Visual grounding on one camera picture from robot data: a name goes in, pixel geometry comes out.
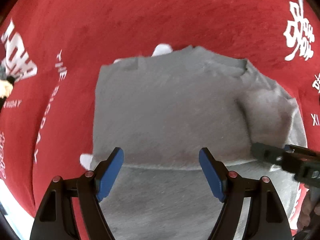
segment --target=white chinese characters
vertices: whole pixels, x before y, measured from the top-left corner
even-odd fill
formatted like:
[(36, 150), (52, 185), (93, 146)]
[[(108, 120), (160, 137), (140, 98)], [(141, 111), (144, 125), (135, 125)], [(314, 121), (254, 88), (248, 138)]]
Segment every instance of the white chinese characters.
[(309, 20), (303, 17), (303, 0), (298, 1), (299, 4), (289, 2), (293, 21), (288, 20), (287, 28), (283, 33), (286, 37), (287, 47), (293, 48), (296, 46), (293, 52), (284, 58), (287, 61), (293, 60), (298, 50), (300, 50), (299, 56), (304, 57), (305, 60), (313, 56), (313, 50), (311, 50), (311, 43), (315, 41), (313, 27)]
[(316, 80), (312, 83), (312, 87), (318, 90), (318, 93), (320, 94), (320, 73), (318, 76), (316, 76)]

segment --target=white graphic print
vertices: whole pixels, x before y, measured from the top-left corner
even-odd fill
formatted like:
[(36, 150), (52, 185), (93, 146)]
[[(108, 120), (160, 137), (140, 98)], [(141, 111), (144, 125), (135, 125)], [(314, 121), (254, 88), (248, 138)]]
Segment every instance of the white graphic print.
[(315, 125), (320, 125), (317, 114), (311, 114), (311, 117), (312, 117), (312, 119), (313, 119), (313, 124), (312, 124), (313, 126), (315, 126)]
[(318, 90), (318, 94), (320, 94), (320, 73), (318, 76), (316, 76), (316, 80), (313, 82), (312, 87)]
[(22, 100), (5, 101), (2, 108), (16, 108), (22, 103)]
[(37, 74), (36, 64), (29, 60), (29, 54), (25, 50), (22, 38), (19, 33), (13, 32), (14, 24), (11, 19), (7, 30), (1, 37), (1, 41), (6, 49), (6, 56), (1, 64), (6, 67), (6, 74), (19, 81), (24, 78), (32, 77)]
[(87, 171), (90, 170), (90, 164), (92, 162), (93, 155), (89, 153), (82, 153), (80, 155), (80, 164), (84, 167)]
[(60, 53), (57, 55), (57, 59), (59, 60), (59, 63), (55, 64), (55, 67), (58, 68), (58, 72), (60, 73), (59, 81), (64, 80), (67, 75), (67, 67), (63, 66), (63, 62), (61, 59), (61, 53), (62, 53), (62, 50), (60, 50)]
[[(59, 60), (59, 63), (56, 63), (55, 64), (55, 67), (58, 68), (58, 73), (59, 73), (59, 82), (61, 80), (64, 80), (67, 76), (67, 68), (66, 67), (63, 67), (63, 62), (62, 62), (62, 58), (61, 58), (61, 53), (62, 53), (62, 50), (60, 51), (60, 53), (57, 55), (57, 59)], [(57, 85), (53, 92), (52, 92), (52, 95), (51, 95), (51, 98), (49, 100), (49, 103), (44, 111), (44, 116), (41, 120), (41, 124), (40, 124), (40, 129), (39, 129), (39, 132), (38, 132), (38, 137), (37, 137), (37, 142), (36, 142), (36, 150), (35, 150), (35, 153), (34, 153), (34, 161), (35, 163), (37, 163), (37, 154), (39, 152), (39, 149), (37, 147), (37, 145), (39, 144), (40, 140), (41, 140), (41, 134), (40, 134), (40, 131), (43, 129), (44, 125), (45, 125), (45, 122), (47, 120), (47, 115), (50, 111), (50, 108), (51, 108), (51, 103), (53, 102), (54, 100), (54, 97), (56, 96), (56, 94), (58, 93), (58, 90), (59, 90), (59, 85)]]
[[(155, 47), (155, 50), (153, 51), (151, 57), (165, 55), (165, 54), (169, 54), (171, 52), (173, 52), (173, 49), (169, 44), (160, 43)], [(123, 58), (117, 58), (113, 63), (117, 63), (121, 60), (123, 60)]]
[(2, 173), (2, 176), (4, 179), (6, 179), (6, 176), (5, 176), (5, 165), (4, 165), (4, 142), (5, 142), (5, 139), (4, 139), (4, 134), (3, 132), (0, 132), (0, 171)]
[(313, 56), (313, 51), (311, 50), (311, 43), (315, 41), (313, 27), (309, 20), (303, 17), (303, 0), (298, 1), (299, 4), (289, 2), (293, 21), (288, 21), (287, 28), (283, 33), (287, 40), (287, 47), (293, 48), (296, 46), (293, 52), (284, 58), (287, 61), (293, 60), (298, 49), (300, 50), (299, 56), (304, 57), (305, 60)]

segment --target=blue gripper pad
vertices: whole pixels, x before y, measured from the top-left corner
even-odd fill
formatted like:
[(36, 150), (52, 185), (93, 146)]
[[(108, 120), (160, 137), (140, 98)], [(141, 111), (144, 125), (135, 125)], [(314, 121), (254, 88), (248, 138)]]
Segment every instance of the blue gripper pad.
[(290, 145), (286, 144), (283, 149), (285, 152), (290, 150)]
[(226, 195), (223, 192), (222, 181), (213, 167), (213, 164), (208, 158), (208, 153), (211, 155), (207, 148), (202, 148), (199, 152), (199, 163), (201, 165), (202, 171), (208, 181), (213, 195), (218, 198), (221, 202), (224, 202)]
[(102, 201), (110, 193), (110, 190), (118, 176), (121, 166), (124, 161), (124, 152), (121, 148), (115, 148), (106, 161), (100, 162), (97, 166), (96, 179), (98, 184), (97, 200)]

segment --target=gray t-shirt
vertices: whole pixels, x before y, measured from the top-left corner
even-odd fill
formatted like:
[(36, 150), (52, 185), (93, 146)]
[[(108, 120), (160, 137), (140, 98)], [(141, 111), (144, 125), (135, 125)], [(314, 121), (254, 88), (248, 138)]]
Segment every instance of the gray t-shirt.
[(254, 161), (252, 142), (307, 146), (296, 100), (246, 59), (187, 47), (100, 70), (91, 168), (114, 147), (124, 150), (101, 202), (116, 239), (208, 238), (222, 204), (201, 171), (202, 147), (243, 177), (269, 176), (289, 215), (297, 183)]

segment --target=red fabric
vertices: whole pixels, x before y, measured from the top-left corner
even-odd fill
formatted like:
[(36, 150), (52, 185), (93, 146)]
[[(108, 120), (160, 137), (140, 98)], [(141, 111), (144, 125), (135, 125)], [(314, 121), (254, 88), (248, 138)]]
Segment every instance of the red fabric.
[[(19, 86), (37, 90), (36, 85), (31, 88), (29, 84), (39, 80), (41, 73), (47, 73), (46, 80), (52, 84), (50, 92), (46, 90), (45, 96), (29, 104), (34, 125), (28, 123), (29, 130), (22, 133), (22, 139), (32, 141), (28, 146), (32, 149), (10, 152), (16, 156), (15, 161), (20, 155), (28, 159), (12, 163), (15, 166), (12, 172), (19, 170), (16, 175), (19, 181), (23, 175), (31, 178), (30, 153), (38, 149), (32, 185), (28, 184), (28, 190), (33, 189), (35, 208), (53, 176), (68, 179), (84, 172), (79, 156), (92, 152), (94, 90), (101, 65), (111, 64), (117, 58), (151, 55), (159, 43), (168, 43), (174, 49), (200, 45), (226, 56), (248, 58), (297, 98), (309, 147), (320, 150), (316, 140), (319, 126), (313, 125), (310, 115), (319, 111), (319, 94), (312, 83), (320, 62), (317, 40), (320, 24), (304, 1), (304, 17), (313, 26), (315, 36), (315, 42), (311, 43), (314, 55), (305, 61), (298, 51), (293, 60), (285, 61), (295, 48), (287, 47), (283, 35), (287, 21), (293, 21), (289, 1), (298, 3), (298, 0), (19, 0), (0, 29), (2, 33), (12, 18), (30, 58), (38, 66), (38, 74), (20, 81)], [(55, 64), (61, 50), (68, 72), (58, 82)], [(41, 140), (35, 145), (36, 130), (56, 86), (59, 89), (40, 131)], [(20, 96), (21, 90), (15, 91), (15, 97)], [(1, 113), (1, 125), (10, 118), (12, 114)], [(24, 137), (25, 133), (33, 139)], [(10, 190), (24, 207), (32, 203), (32, 196), (17, 184), (12, 183)], [(85, 231), (83, 225), (79, 230)]]
[(32, 187), (34, 149), (43, 112), (48, 101), (51, 74), (39, 74), (32, 80), (14, 85), (0, 114), (0, 133), (3, 133), (5, 178), (13, 196), (32, 216), (35, 202)]
[(298, 188), (298, 194), (296, 196), (296, 201), (294, 204), (294, 208), (293, 208), (291, 216), (289, 218), (289, 224), (290, 224), (291, 233), (293, 236), (298, 231), (297, 221), (298, 221), (299, 214), (301, 211), (302, 202), (303, 202), (304, 197), (306, 196), (306, 193), (307, 193), (307, 189), (304, 187), (304, 185), (302, 183), (300, 183), (299, 188)]

